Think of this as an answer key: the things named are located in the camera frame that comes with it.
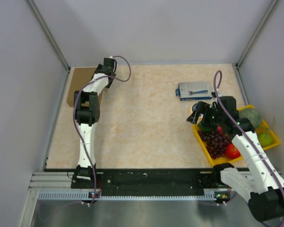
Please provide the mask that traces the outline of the brown cardboard box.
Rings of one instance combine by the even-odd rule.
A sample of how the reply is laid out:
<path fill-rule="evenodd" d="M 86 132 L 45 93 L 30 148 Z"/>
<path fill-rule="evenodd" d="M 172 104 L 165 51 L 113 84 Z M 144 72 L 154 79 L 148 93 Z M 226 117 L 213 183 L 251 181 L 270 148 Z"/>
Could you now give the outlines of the brown cardboard box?
<path fill-rule="evenodd" d="M 66 102 L 69 107 L 74 107 L 74 93 L 88 84 L 96 71 L 95 67 L 91 68 L 76 68 L 72 67 L 70 74 L 70 86 L 68 88 L 68 94 Z"/>

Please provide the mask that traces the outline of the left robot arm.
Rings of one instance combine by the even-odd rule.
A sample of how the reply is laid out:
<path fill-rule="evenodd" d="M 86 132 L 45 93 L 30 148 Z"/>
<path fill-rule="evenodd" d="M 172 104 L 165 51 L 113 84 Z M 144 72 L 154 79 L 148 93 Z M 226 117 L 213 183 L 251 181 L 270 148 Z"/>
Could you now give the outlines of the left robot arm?
<path fill-rule="evenodd" d="M 92 189 L 97 186 L 94 155 L 95 131 L 100 119 L 99 95 L 109 88 L 115 78 L 116 60 L 104 58 L 91 81 L 74 92 L 73 123 L 80 139 L 80 157 L 72 177 L 71 188 Z"/>

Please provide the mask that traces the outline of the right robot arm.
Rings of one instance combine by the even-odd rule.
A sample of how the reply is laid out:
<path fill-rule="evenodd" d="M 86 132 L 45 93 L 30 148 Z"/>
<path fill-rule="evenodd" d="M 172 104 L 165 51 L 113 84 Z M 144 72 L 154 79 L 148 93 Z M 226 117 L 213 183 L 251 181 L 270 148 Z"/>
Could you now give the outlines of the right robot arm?
<path fill-rule="evenodd" d="M 273 167 L 263 150 L 253 122 L 237 108 L 232 96 L 216 98 L 211 104 L 200 101 L 187 118 L 210 158 L 235 148 L 247 164 L 253 180 L 226 162 L 213 166 L 212 183 L 227 185 L 248 204 L 259 222 L 281 218 L 284 224 L 284 178 Z"/>

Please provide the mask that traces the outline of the green avocado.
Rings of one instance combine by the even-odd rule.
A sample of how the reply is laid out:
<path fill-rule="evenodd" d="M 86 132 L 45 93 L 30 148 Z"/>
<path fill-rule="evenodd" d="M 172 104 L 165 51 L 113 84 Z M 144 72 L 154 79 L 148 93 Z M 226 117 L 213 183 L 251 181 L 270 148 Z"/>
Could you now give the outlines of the green avocado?
<path fill-rule="evenodd" d="M 200 131 L 203 131 L 203 132 L 212 132 L 213 131 L 213 128 L 205 127 L 202 124 L 198 124 L 197 127 L 199 128 Z"/>

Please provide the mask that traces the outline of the razor blister pack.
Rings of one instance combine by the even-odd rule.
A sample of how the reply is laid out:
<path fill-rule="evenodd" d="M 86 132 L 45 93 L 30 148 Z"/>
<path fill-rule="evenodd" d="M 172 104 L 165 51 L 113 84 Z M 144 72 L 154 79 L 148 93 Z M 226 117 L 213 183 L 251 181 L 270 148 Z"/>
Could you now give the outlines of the razor blister pack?
<path fill-rule="evenodd" d="M 175 93 L 180 101 L 210 100 L 213 97 L 209 81 L 179 83 Z"/>

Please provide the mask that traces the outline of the dark red grape bunch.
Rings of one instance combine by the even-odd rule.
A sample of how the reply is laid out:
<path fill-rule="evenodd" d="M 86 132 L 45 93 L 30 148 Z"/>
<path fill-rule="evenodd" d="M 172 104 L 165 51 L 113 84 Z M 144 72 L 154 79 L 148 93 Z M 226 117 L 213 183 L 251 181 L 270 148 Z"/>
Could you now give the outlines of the dark red grape bunch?
<path fill-rule="evenodd" d="M 231 143 L 227 134 L 221 130 L 215 130 L 211 132 L 199 131 L 198 135 L 205 143 L 205 148 L 212 159 L 226 156 L 226 148 Z"/>

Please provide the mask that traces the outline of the red apple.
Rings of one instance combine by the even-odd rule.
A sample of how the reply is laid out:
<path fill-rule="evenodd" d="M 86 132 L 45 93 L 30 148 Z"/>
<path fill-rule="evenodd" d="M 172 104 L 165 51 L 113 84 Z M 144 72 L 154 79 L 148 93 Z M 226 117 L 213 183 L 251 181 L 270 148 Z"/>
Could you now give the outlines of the red apple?
<path fill-rule="evenodd" d="M 229 159 L 236 159 L 241 156 L 239 150 L 232 143 L 226 147 L 225 155 Z"/>

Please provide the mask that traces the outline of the green melon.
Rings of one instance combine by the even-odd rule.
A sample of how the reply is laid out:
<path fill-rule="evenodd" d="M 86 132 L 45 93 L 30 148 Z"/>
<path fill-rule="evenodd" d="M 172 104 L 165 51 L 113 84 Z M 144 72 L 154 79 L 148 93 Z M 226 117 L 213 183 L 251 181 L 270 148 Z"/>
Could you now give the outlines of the green melon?
<path fill-rule="evenodd" d="M 262 115 L 255 108 L 245 108 L 239 111 L 240 118 L 247 118 L 254 128 L 258 128 L 262 123 Z"/>

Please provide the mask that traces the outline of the yellow plastic tray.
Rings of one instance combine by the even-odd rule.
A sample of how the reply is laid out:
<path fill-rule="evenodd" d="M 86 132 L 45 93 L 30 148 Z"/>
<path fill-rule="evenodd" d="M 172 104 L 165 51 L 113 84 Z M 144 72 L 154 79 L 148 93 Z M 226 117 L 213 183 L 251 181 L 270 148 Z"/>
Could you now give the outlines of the yellow plastic tray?
<path fill-rule="evenodd" d="M 199 117 L 196 117 L 198 104 L 195 104 L 186 121 L 193 124 L 193 132 L 210 165 L 242 160 L 243 156 L 231 142 L 235 134 L 239 133 L 238 128 L 232 124 L 219 104 L 213 106 L 204 102 L 202 104 L 204 109 L 200 110 Z M 280 145 L 280 140 L 271 126 L 265 122 L 254 106 L 247 105 L 238 109 L 235 104 L 226 104 L 225 108 L 241 128 L 247 129 L 248 123 L 251 123 L 264 151 Z"/>

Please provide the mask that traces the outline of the light green fruit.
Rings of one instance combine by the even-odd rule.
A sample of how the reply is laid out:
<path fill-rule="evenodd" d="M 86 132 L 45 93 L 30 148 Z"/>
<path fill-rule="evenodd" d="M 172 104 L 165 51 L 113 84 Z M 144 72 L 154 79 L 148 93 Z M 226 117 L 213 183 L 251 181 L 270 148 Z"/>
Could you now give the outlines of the light green fruit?
<path fill-rule="evenodd" d="M 267 147 L 273 144 L 273 138 L 267 133 L 258 134 L 258 141 L 262 147 Z"/>

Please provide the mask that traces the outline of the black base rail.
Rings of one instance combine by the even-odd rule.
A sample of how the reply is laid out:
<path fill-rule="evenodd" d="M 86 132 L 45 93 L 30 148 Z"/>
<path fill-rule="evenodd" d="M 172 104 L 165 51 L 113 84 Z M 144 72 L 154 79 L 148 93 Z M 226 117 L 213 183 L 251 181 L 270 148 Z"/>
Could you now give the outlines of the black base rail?
<path fill-rule="evenodd" d="M 71 188 L 101 190 L 103 196 L 197 196 L 229 187 L 213 168 L 97 169 L 74 171 Z"/>

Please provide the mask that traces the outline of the aluminium frame post right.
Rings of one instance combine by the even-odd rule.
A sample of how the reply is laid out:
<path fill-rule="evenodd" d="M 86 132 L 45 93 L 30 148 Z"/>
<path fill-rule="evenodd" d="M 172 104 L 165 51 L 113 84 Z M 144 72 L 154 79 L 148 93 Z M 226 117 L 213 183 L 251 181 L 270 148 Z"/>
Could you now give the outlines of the aluminium frame post right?
<path fill-rule="evenodd" d="M 253 46 L 257 42 L 259 36 L 263 32 L 263 30 L 264 30 L 265 26 L 267 25 L 267 23 L 269 22 L 270 18 L 273 16 L 273 14 L 276 11 L 280 2 L 281 2 L 280 0 L 271 0 L 270 1 L 268 8 L 266 9 L 264 15 L 262 16 L 259 24 L 257 25 L 255 31 L 253 32 L 253 34 L 252 34 L 250 40 L 248 41 L 246 47 L 244 48 L 241 56 L 239 57 L 239 60 L 235 64 L 237 70 L 239 70 L 241 68 L 242 64 L 244 63 L 244 61 L 248 57 L 250 51 L 252 50 Z"/>

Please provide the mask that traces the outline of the aluminium frame post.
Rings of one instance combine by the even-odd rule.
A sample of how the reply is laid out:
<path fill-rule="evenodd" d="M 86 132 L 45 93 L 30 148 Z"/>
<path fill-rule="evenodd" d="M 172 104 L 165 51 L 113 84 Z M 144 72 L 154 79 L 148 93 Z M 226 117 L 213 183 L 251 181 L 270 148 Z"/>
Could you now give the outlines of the aluminium frame post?
<path fill-rule="evenodd" d="M 37 20 L 45 38 L 47 39 L 50 47 L 52 48 L 53 52 L 55 53 L 56 57 L 58 58 L 61 65 L 64 67 L 66 71 L 70 71 L 70 66 L 68 65 L 63 53 L 61 52 L 52 32 L 50 31 L 47 23 L 45 22 L 40 10 L 38 9 L 34 0 L 25 0 L 26 4 L 30 8 L 33 16 Z"/>
<path fill-rule="evenodd" d="M 280 0 L 271 0 L 270 1 L 268 8 L 266 9 L 264 15 L 262 16 L 259 24 L 257 25 L 255 31 L 253 32 L 253 34 L 252 34 L 250 40 L 248 41 L 246 47 L 244 48 L 241 56 L 239 57 L 239 60 L 235 64 L 237 70 L 239 70 L 241 68 L 242 64 L 244 63 L 244 61 L 248 57 L 250 51 L 252 50 L 253 46 L 257 42 L 259 36 L 263 32 L 263 30 L 264 30 L 265 26 L 267 25 L 267 23 L 269 22 L 270 18 L 273 16 L 273 14 L 276 11 L 280 2 L 281 2 Z"/>

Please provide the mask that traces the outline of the aluminium frame post left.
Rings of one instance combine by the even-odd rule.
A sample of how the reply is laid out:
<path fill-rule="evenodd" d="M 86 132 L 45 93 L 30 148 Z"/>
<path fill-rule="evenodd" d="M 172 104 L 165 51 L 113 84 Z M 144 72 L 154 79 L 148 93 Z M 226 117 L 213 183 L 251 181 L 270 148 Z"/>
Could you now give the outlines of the aluminium frame post left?
<path fill-rule="evenodd" d="M 52 32 L 50 31 L 47 23 L 45 22 L 40 10 L 38 9 L 34 0 L 25 0 L 26 4 L 30 8 L 33 16 L 37 20 L 45 38 L 47 39 L 50 47 L 52 48 L 53 52 L 55 53 L 56 57 L 58 58 L 61 65 L 64 67 L 66 71 L 70 71 L 70 66 L 68 65 L 63 53 L 61 52 Z"/>

